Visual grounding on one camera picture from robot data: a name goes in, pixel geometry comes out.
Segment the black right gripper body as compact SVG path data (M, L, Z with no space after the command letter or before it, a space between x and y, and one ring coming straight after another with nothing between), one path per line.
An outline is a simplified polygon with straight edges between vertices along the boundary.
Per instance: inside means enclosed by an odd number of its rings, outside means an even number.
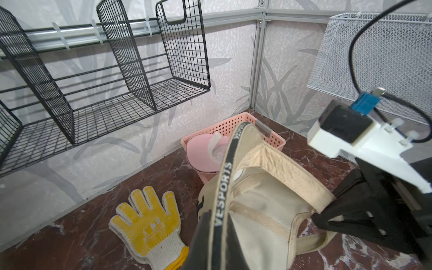
M420 260L432 258L432 196L360 158L361 210L357 237Z

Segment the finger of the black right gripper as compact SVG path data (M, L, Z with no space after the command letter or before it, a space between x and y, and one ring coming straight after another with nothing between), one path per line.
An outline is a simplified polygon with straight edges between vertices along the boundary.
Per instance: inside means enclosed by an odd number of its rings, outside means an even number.
M406 254L422 255L418 232L409 208L385 190L335 190L336 200L312 216L318 228L359 239Z
M334 205L361 206L366 205L371 196L371 188L360 169L352 170L337 186L333 194Z

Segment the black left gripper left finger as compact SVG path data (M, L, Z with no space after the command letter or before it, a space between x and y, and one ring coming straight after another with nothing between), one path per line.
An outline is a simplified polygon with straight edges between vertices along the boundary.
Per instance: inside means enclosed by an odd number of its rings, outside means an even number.
M213 211L206 211L200 217L182 270L212 269L213 229Z

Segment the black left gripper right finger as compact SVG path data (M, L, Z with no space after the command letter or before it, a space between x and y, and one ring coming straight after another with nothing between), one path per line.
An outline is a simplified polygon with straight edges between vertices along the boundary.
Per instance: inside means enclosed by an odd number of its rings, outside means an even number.
M227 226L226 269L249 270L231 216L228 216Z

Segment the beige baseball cap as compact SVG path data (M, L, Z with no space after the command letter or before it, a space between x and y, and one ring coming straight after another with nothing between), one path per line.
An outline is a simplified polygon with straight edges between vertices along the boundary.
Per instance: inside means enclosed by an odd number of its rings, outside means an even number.
M212 270L226 270L228 216L250 270L287 270L297 255L318 251L330 231L299 237L301 223L335 196L302 166L262 138L255 125L234 130L219 173L200 192L214 219Z

